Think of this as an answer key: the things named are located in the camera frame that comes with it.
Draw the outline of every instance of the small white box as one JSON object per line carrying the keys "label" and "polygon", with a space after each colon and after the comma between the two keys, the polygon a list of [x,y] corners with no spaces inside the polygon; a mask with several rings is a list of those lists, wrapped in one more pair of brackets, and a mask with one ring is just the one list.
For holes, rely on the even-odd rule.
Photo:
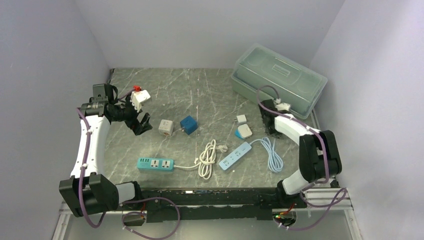
{"label": "small white box", "polygon": [[159,133],[165,136],[171,136],[174,131],[174,122],[162,119],[159,125]]}
{"label": "small white box", "polygon": [[237,122],[238,124],[245,124],[248,122],[248,120],[246,119],[246,115],[238,115],[237,116]]}

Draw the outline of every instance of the blue power adapter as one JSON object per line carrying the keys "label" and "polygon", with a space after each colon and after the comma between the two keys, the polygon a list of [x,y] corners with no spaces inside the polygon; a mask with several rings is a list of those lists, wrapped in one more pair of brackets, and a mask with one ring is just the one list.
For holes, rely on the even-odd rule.
{"label": "blue power adapter", "polygon": [[192,116],[187,116],[182,121],[180,121],[179,124],[187,135],[192,134],[192,132],[198,129],[198,123],[194,118],[192,118]]}

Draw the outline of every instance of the light purple wall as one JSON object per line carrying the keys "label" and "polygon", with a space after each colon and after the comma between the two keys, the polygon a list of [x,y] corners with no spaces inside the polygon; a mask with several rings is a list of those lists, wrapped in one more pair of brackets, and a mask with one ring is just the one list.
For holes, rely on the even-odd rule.
{"label": "light purple wall", "polygon": [[424,1],[346,0],[310,68],[364,239],[424,236]]}
{"label": "light purple wall", "polygon": [[0,235],[51,239],[77,157],[75,108],[108,65],[73,0],[0,0]]}
{"label": "light purple wall", "polygon": [[344,1],[76,0],[113,68],[233,68],[256,42],[308,66]]}

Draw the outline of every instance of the light blue power strip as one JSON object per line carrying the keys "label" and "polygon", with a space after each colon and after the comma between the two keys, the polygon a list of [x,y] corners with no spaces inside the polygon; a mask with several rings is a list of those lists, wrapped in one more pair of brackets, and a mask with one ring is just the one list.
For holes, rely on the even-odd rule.
{"label": "light blue power strip", "polygon": [[241,157],[243,157],[247,152],[252,149],[252,146],[243,142],[240,146],[238,146],[234,151],[232,151],[228,156],[226,156],[222,161],[219,162],[219,166],[222,170],[229,169],[233,164],[235,164]]}
{"label": "light blue power strip", "polygon": [[174,160],[164,158],[140,157],[137,161],[137,168],[140,171],[151,170],[159,172],[172,172],[174,170]]}

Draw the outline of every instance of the gray marble surface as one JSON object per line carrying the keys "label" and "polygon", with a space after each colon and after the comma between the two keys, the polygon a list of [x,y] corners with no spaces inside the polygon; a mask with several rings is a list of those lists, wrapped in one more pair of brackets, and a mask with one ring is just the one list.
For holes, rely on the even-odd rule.
{"label": "gray marble surface", "polygon": [[[151,95],[143,113],[151,115],[153,129],[135,136],[123,122],[113,122],[106,139],[105,176],[114,184],[138,181],[142,188],[255,188],[275,187],[278,181],[289,177],[298,168],[298,146],[289,138],[276,140],[276,151],[282,157],[284,168],[280,173],[268,170],[268,154],[259,143],[254,143],[235,166],[223,171],[218,163],[243,140],[235,136],[234,119],[244,114],[253,136],[251,142],[265,137],[261,114],[256,104],[235,93],[231,88],[232,69],[171,69],[171,68],[117,68],[111,84],[119,93],[139,85]],[[179,131],[180,121],[192,116],[198,129],[191,135]],[[174,122],[172,136],[160,135],[162,119]],[[311,117],[305,122],[313,126]],[[192,166],[194,160],[212,139],[217,145],[227,145],[228,152],[217,153],[213,175],[204,180],[197,169],[175,169],[172,173],[140,172],[138,158],[173,159],[176,165]]]}

